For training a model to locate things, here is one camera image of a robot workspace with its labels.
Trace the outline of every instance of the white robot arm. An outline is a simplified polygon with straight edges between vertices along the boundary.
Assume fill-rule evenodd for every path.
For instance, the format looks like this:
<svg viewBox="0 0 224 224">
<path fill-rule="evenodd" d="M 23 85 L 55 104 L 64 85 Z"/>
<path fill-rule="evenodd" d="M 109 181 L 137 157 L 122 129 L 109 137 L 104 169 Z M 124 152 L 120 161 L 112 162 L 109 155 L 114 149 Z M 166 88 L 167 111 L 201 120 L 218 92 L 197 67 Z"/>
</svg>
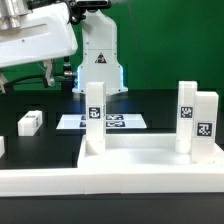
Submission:
<svg viewBox="0 0 224 224">
<path fill-rule="evenodd" d="M 13 65 L 44 61 L 47 67 L 45 86 L 53 86 L 54 65 L 51 59 L 72 55 L 78 48 L 71 23 L 78 24 L 85 19 L 86 10 L 94 12 L 111 6 L 110 0 L 68 0 L 57 4 L 54 4 L 53 1 L 55 0 L 52 0 L 51 5 L 47 5 L 48 3 L 43 5 L 41 1 L 39 1 L 41 2 L 40 5 L 38 5 L 39 3 L 35 5 L 35 2 L 33 2 L 32 6 L 35 7 L 28 7 L 25 0 L 0 0 L 0 69 Z M 112 0 L 112 3 L 125 1 L 127 0 Z M 94 20 L 93 17 L 90 17 L 90 20 L 93 20 L 90 23 L 93 30 L 94 27 L 98 29 L 97 26 L 100 25 L 101 21 L 99 19 Z M 116 41 L 114 36 L 114 34 L 116 35 L 116 25 L 114 26 L 111 21 L 108 24 L 112 24 L 112 29 L 115 31 L 111 30 L 111 27 L 107 29 L 109 31 L 107 35 L 111 35 L 109 45 L 114 45 L 111 40 L 112 42 Z M 88 35 L 89 37 L 86 37 L 84 34 L 84 39 L 92 38 L 90 33 Z M 111 46 L 109 46 L 109 51 L 111 50 L 113 54 L 116 53 L 116 47 L 112 46 L 111 49 Z M 115 75 L 116 83 L 118 83 L 118 79 L 120 80 L 120 75 L 118 76 Z M 0 73 L 0 86 L 3 92 L 6 82 L 7 79 Z"/>
</svg>

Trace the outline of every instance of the tag on block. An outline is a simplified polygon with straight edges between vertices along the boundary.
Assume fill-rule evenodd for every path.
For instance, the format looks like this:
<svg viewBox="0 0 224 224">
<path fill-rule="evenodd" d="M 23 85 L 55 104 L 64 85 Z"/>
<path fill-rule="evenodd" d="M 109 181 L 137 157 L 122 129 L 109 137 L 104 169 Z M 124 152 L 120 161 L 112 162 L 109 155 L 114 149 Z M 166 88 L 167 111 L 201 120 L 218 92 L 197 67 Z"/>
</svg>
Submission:
<svg viewBox="0 0 224 224">
<path fill-rule="evenodd" d="M 218 98 L 215 92 L 195 94 L 192 163 L 213 163 L 214 161 Z"/>
<path fill-rule="evenodd" d="M 18 122 L 19 136 L 33 136 L 43 123 L 42 111 L 29 111 Z"/>
<path fill-rule="evenodd" d="M 197 91 L 197 82 L 179 82 L 177 137 L 175 150 L 187 154 L 191 149 L 191 136 L 194 114 L 194 96 Z"/>
<path fill-rule="evenodd" d="M 106 85 L 89 82 L 86 85 L 86 140 L 87 151 L 105 152 L 106 135 Z"/>
</svg>

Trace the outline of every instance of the white pillar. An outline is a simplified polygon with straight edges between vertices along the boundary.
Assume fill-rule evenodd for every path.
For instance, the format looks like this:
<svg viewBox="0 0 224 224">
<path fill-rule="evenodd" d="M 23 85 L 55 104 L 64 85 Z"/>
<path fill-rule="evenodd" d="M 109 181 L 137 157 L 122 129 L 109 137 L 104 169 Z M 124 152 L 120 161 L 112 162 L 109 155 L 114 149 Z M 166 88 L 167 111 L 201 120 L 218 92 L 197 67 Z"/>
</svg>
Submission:
<svg viewBox="0 0 224 224">
<path fill-rule="evenodd" d="M 90 154 L 105 152 L 106 85 L 89 82 L 86 85 L 86 147 Z"/>
<path fill-rule="evenodd" d="M 4 137 L 0 136 L 0 158 L 5 153 Z"/>
<path fill-rule="evenodd" d="M 176 146 L 178 153 L 189 153 L 193 128 L 194 96 L 197 82 L 179 82 Z"/>
<path fill-rule="evenodd" d="M 214 161 L 218 98 L 215 92 L 195 94 L 192 163 L 213 163 Z"/>
</svg>

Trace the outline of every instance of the white cube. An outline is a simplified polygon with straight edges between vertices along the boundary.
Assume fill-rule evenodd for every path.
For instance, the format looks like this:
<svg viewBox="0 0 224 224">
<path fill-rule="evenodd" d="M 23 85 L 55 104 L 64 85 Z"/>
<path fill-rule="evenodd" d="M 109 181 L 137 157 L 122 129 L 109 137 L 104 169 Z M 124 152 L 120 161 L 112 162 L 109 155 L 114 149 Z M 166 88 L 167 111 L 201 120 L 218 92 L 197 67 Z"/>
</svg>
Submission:
<svg viewBox="0 0 224 224">
<path fill-rule="evenodd" d="M 178 110 L 175 150 L 178 153 L 189 153 L 194 115 L 194 96 L 197 82 L 179 82 Z"/>
<path fill-rule="evenodd" d="M 214 162 L 218 99 L 215 92 L 197 92 L 195 94 L 191 145 L 192 163 Z"/>
<path fill-rule="evenodd" d="M 19 136 L 33 136 L 43 123 L 42 111 L 29 111 L 18 122 Z"/>
</svg>

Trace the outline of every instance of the white block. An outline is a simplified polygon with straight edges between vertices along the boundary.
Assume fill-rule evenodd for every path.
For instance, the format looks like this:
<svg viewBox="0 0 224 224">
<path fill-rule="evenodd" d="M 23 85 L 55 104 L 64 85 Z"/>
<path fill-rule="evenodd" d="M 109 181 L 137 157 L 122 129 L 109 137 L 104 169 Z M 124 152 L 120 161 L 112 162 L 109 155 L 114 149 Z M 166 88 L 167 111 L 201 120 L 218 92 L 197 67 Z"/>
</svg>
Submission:
<svg viewBox="0 0 224 224">
<path fill-rule="evenodd" d="M 193 127 L 194 95 L 197 82 L 179 82 L 177 137 L 175 150 L 179 153 L 189 153 Z"/>
<path fill-rule="evenodd" d="M 4 137 L 0 136 L 0 158 L 5 153 Z"/>
<path fill-rule="evenodd" d="M 197 92 L 195 94 L 192 163 L 214 162 L 218 98 L 215 92 Z"/>
<path fill-rule="evenodd" d="M 43 123 L 42 111 L 29 111 L 18 122 L 19 136 L 33 136 Z"/>
<path fill-rule="evenodd" d="M 106 85 L 90 82 L 86 85 L 86 140 L 87 151 L 105 152 L 106 135 Z"/>
</svg>

